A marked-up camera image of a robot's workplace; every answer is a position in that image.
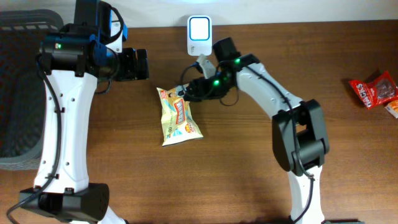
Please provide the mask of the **yellow chips bag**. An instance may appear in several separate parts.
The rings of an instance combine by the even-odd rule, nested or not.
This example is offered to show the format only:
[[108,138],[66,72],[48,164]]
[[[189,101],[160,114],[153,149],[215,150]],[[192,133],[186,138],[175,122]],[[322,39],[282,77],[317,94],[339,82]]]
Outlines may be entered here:
[[184,100],[182,86],[171,90],[157,88],[162,105],[161,125],[164,135],[163,146],[178,144],[193,139],[202,139],[200,128],[194,122],[190,102]]

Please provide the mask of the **red Hacks candy bag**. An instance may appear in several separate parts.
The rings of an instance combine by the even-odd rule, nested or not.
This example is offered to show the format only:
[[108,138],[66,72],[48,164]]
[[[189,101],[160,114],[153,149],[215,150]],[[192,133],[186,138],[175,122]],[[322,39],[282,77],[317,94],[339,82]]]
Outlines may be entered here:
[[397,85],[388,71],[385,71],[372,82],[350,80],[349,84],[369,110],[397,99]]

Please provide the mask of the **orange tissue pack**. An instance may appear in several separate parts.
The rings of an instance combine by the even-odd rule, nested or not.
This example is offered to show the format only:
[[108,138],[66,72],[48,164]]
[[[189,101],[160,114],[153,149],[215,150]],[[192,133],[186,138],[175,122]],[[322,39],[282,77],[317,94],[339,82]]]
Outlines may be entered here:
[[389,102],[384,107],[393,117],[398,118],[398,100]]

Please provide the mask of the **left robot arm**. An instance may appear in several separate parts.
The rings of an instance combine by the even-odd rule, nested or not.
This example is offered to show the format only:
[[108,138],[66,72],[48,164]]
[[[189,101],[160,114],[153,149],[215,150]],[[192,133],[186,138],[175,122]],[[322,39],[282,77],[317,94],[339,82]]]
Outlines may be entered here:
[[42,156],[33,187],[17,206],[63,223],[122,223],[109,206],[109,187],[88,177],[90,108],[100,82],[149,78],[147,52],[123,47],[128,29],[104,1],[77,1],[72,23],[48,34],[35,58],[45,83]]

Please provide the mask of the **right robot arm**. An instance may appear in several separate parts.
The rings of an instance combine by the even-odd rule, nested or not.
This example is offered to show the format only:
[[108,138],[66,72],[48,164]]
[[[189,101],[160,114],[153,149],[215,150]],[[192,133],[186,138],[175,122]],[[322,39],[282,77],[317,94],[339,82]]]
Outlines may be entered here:
[[289,178],[291,223],[325,223],[320,175],[330,150],[323,110],[286,90],[253,54],[241,55],[232,38],[217,41],[214,66],[200,54],[193,63],[201,78],[184,90],[188,101],[222,99],[233,87],[249,95],[272,121],[272,150]]

